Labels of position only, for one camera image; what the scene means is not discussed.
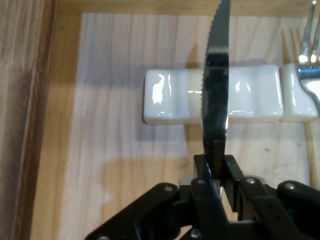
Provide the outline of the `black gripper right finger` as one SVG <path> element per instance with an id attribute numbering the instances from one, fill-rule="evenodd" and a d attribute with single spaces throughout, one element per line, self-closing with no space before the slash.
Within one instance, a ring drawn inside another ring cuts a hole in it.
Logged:
<path id="1" fill-rule="evenodd" d="M 320 192 L 294 180 L 273 188 L 254 176 L 244 176 L 232 155 L 223 163 L 223 186 L 239 221 L 257 227 L 257 240 L 318 240 Z"/>

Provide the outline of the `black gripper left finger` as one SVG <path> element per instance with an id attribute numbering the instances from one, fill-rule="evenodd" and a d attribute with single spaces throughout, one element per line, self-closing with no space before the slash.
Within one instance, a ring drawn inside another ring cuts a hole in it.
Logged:
<path id="1" fill-rule="evenodd" d="M 193 157 L 197 176 L 175 185 L 158 183 L 89 233 L 87 240 L 174 240 L 193 226 L 203 239 L 228 232 L 228 219 L 202 154 Z"/>

